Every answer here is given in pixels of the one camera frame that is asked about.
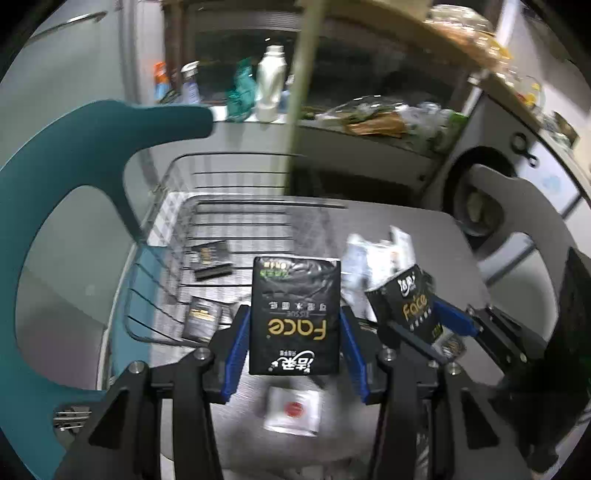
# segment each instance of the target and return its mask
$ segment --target shelf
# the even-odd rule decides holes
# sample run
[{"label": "shelf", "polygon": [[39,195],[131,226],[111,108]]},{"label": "shelf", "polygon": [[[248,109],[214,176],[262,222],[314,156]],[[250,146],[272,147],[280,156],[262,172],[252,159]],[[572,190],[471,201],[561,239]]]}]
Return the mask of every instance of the shelf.
[{"label": "shelf", "polygon": [[[469,72],[487,69],[486,65],[470,56],[460,45],[447,38],[436,28],[379,0],[331,2],[327,16],[361,24],[419,46],[436,57],[461,66]],[[532,131],[538,132],[541,129],[541,124],[519,101],[513,90],[496,75],[490,74],[478,86],[495,102],[517,116]]]}]

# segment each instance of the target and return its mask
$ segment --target blue gripper pad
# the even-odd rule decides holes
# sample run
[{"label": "blue gripper pad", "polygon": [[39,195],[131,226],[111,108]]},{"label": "blue gripper pad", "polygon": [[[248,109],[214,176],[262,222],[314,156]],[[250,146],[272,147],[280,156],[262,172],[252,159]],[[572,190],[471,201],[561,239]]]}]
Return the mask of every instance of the blue gripper pad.
[{"label": "blue gripper pad", "polygon": [[203,375],[203,389],[210,403],[224,404],[238,389],[246,360],[251,309],[240,305],[232,326],[219,330],[209,342],[214,354],[213,366]]},{"label": "blue gripper pad", "polygon": [[340,350],[347,363],[353,388],[366,405],[381,403],[388,379],[378,366],[382,348],[373,325],[360,325],[350,307],[340,310]]},{"label": "blue gripper pad", "polygon": [[452,332],[461,336],[475,337],[479,331],[474,321],[466,313],[454,307],[451,303],[433,296],[433,309],[437,320]]}]

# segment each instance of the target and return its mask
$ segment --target wire basket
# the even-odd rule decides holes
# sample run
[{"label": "wire basket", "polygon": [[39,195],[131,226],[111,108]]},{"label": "wire basket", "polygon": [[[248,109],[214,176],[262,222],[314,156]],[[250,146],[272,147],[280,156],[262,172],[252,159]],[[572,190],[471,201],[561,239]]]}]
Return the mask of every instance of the wire basket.
[{"label": "wire basket", "polygon": [[[135,340],[155,344],[151,363],[168,363],[201,345],[181,338],[192,297],[222,304],[219,328],[231,325],[238,306],[249,303],[256,256],[336,256],[326,208],[339,205],[284,196],[288,157],[300,156],[194,153],[169,166],[149,216],[147,242],[131,265],[125,299],[125,329]],[[244,170],[245,164],[253,168]],[[311,179],[318,191],[320,183]],[[196,280],[191,248],[222,239],[228,242],[232,273]],[[171,353],[170,346],[185,348]]]}]

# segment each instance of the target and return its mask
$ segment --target gray table surface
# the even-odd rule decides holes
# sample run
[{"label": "gray table surface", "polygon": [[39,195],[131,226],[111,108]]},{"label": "gray table surface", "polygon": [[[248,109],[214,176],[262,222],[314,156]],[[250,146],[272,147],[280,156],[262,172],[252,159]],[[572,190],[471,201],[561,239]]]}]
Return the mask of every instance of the gray table surface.
[{"label": "gray table surface", "polygon": [[[489,294],[478,266],[460,229],[449,215],[431,210],[343,201],[347,209],[318,209],[323,215],[330,239],[324,252],[310,255],[340,257],[350,233],[377,242],[389,238],[395,225],[412,236],[416,259],[436,281],[437,294],[464,309],[467,304],[479,308],[489,302]],[[306,242],[316,232],[306,229],[310,209],[292,211],[296,253],[306,253]],[[474,379],[489,384],[502,376],[480,346],[468,339],[467,352],[460,362]],[[225,406],[212,405],[212,418],[220,461],[224,468],[242,470],[286,469],[317,465],[371,451],[379,406],[365,406],[352,390],[346,368],[334,377],[322,377],[322,387],[307,377],[271,377],[248,374],[248,359],[238,392]],[[263,429],[267,394],[270,386],[296,390],[322,391],[323,407],[317,438],[297,437]],[[171,404],[163,406],[162,453],[173,458]]]}]

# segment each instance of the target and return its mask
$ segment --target washing machine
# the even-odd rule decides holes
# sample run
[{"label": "washing machine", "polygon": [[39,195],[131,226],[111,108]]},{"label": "washing machine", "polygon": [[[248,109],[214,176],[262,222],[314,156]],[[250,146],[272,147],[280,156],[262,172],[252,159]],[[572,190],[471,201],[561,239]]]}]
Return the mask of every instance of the washing machine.
[{"label": "washing machine", "polygon": [[[534,246],[526,234],[513,233],[497,248],[490,249],[486,240],[502,222],[502,211],[496,202],[476,194],[467,183],[465,174],[474,164],[530,181],[563,218],[574,208],[580,193],[538,135],[487,95],[480,96],[454,149],[425,189],[421,205],[456,218],[478,259],[483,278],[493,283]],[[484,219],[476,221],[474,211],[483,210]]]}]

